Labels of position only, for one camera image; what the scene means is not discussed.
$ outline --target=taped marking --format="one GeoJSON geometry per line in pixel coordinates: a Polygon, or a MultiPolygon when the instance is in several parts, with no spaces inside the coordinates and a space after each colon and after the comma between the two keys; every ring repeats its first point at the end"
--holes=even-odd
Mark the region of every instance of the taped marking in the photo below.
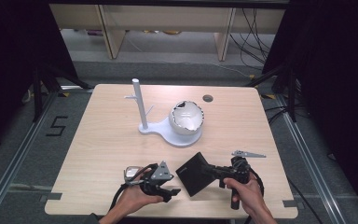
{"type": "Polygon", "coordinates": [[[40,196],[39,202],[46,203],[48,200],[60,200],[62,193],[50,193],[48,195],[40,196]]]}
{"type": "Polygon", "coordinates": [[[62,126],[62,125],[55,125],[55,123],[57,122],[57,119],[67,119],[68,116],[57,116],[55,117],[53,123],[51,124],[50,128],[59,128],[61,129],[59,133],[47,133],[46,136],[47,137],[51,137],[51,136],[61,136],[63,133],[63,130],[66,128],[66,126],[62,126]]]}
{"type": "Polygon", "coordinates": [[[283,201],[284,207],[297,207],[297,202],[295,200],[285,200],[283,201]]]}
{"type": "Polygon", "coordinates": [[[260,94],[261,99],[269,99],[269,100],[275,100],[276,97],[274,94],[260,94]]]}

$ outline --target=small round object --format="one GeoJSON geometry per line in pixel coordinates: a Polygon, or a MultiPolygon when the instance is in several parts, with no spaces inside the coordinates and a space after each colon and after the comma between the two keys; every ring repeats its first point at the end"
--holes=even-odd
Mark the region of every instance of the small round object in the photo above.
{"type": "Polygon", "coordinates": [[[170,125],[178,134],[197,133],[204,121],[202,109],[192,101],[178,103],[169,114],[170,125]]]}

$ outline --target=black cable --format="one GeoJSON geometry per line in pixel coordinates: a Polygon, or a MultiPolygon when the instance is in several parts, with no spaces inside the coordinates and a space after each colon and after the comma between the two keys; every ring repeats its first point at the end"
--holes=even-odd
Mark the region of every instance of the black cable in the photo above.
{"type": "Polygon", "coordinates": [[[318,222],[322,224],[322,220],[319,218],[318,214],[316,214],[315,210],[310,206],[310,203],[305,199],[304,195],[301,193],[301,191],[296,187],[296,185],[293,183],[293,181],[289,178],[289,176],[286,176],[289,183],[292,185],[292,187],[297,191],[297,193],[300,195],[300,197],[304,200],[304,203],[307,204],[307,206],[310,208],[310,211],[315,215],[316,219],[318,219],[318,222]]]}
{"type": "Polygon", "coordinates": [[[257,57],[255,54],[253,54],[251,51],[249,51],[248,49],[244,48],[243,45],[245,43],[243,43],[242,45],[240,45],[237,40],[234,38],[234,36],[232,36],[232,34],[230,34],[231,39],[234,41],[234,43],[237,45],[237,47],[241,50],[244,51],[245,53],[249,54],[249,56],[251,56],[252,58],[258,60],[260,63],[265,63],[264,60],[260,59],[259,57],[257,57]]]}
{"type": "MultiPolygon", "coordinates": [[[[154,163],[154,164],[149,164],[147,165],[146,167],[142,168],[141,170],[139,170],[130,180],[129,182],[133,181],[136,177],[138,177],[138,175],[141,175],[144,173],[144,171],[146,171],[147,169],[149,168],[152,168],[153,166],[156,166],[157,164],[154,163]]],[[[118,196],[120,196],[121,192],[123,192],[124,189],[126,189],[127,187],[129,187],[130,185],[128,185],[127,183],[124,183],[120,186],[120,188],[117,190],[116,194],[115,194],[115,197],[113,198],[113,201],[112,203],[110,204],[110,208],[109,210],[111,210],[115,205],[116,205],[116,202],[117,202],[117,199],[118,199],[118,196]]]]}
{"type": "Polygon", "coordinates": [[[266,59],[267,59],[266,53],[269,53],[269,52],[263,50],[263,48],[261,47],[260,44],[264,45],[267,49],[269,49],[269,47],[268,47],[266,44],[264,44],[264,42],[263,42],[263,41],[260,39],[260,37],[258,36],[257,22],[256,22],[257,9],[254,8],[254,20],[253,20],[253,22],[252,22],[252,25],[251,25],[251,23],[249,22],[248,17],[246,16],[246,13],[245,13],[245,10],[244,10],[244,9],[242,9],[242,14],[243,14],[243,17],[246,19],[246,23],[248,23],[249,31],[250,31],[249,34],[246,36],[246,39],[244,39],[244,41],[245,41],[250,47],[252,47],[252,48],[254,48],[254,49],[260,50],[261,54],[263,55],[264,60],[266,60],[266,59]],[[249,43],[247,42],[247,40],[248,40],[250,34],[253,35],[253,37],[254,37],[254,39],[255,39],[257,45],[258,45],[258,48],[255,47],[255,46],[253,46],[253,45],[251,45],[251,44],[249,44],[249,43]]]}

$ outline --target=wooden table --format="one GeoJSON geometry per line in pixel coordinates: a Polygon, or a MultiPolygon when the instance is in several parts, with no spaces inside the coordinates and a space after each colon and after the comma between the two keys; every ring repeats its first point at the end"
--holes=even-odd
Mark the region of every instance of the wooden table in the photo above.
{"type": "Polygon", "coordinates": [[[104,215],[120,184],[123,170],[130,165],[146,166],[166,161],[175,178],[162,187],[180,188],[168,203],[150,204],[132,214],[135,217],[242,218],[247,214],[230,208],[229,189],[220,189],[218,180],[193,197],[189,197],[176,169],[201,152],[208,163],[229,166],[231,152],[239,149],[266,154],[266,158],[248,158],[261,176],[266,188],[267,206],[276,218],[295,218],[295,207],[284,207],[292,201],[282,162],[275,146],[259,95],[253,88],[156,86],[141,89],[149,122],[168,116],[176,103],[197,103],[205,114],[200,140],[191,147],[172,147],[155,134],[142,135],[138,106],[132,99],[132,85],[98,85],[86,108],[69,148],[52,193],[59,200],[48,200],[46,212],[51,215],[104,215]],[[213,100],[203,101],[204,95],[213,100]]]}

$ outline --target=metal rail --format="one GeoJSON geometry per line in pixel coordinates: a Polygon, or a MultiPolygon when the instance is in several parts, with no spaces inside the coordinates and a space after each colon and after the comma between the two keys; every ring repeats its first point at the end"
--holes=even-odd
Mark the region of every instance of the metal rail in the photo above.
{"type": "Polygon", "coordinates": [[[16,176],[17,172],[20,170],[22,162],[24,161],[25,157],[28,154],[28,151],[30,150],[30,147],[32,143],[34,142],[34,139],[42,126],[46,114],[48,113],[48,109],[54,102],[54,100],[57,98],[58,93],[53,92],[48,95],[48,98],[46,102],[44,103],[44,110],[39,119],[35,122],[33,122],[30,130],[26,134],[24,140],[22,140],[22,143],[17,150],[16,154],[14,155],[13,159],[11,160],[9,166],[6,168],[5,173],[0,179],[0,204],[4,200],[5,195],[7,193],[7,190],[10,188],[10,184],[14,177],[16,176]]]}
{"type": "MultiPolygon", "coordinates": [[[[278,105],[286,106],[286,102],[284,101],[281,95],[277,96],[278,105]]],[[[345,217],[342,215],[341,210],[339,209],[338,203],[328,187],[327,183],[324,180],[324,177],[319,170],[316,161],[313,159],[310,149],[308,148],[301,131],[298,129],[298,126],[295,122],[292,122],[288,113],[283,114],[284,120],[292,134],[298,151],[301,154],[303,161],[310,173],[310,177],[315,185],[315,188],[318,190],[319,195],[321,196],[322,202],[324,203],[324,207],[330,216],[330,219],[333,223],[347,223],[345,217]]]]}

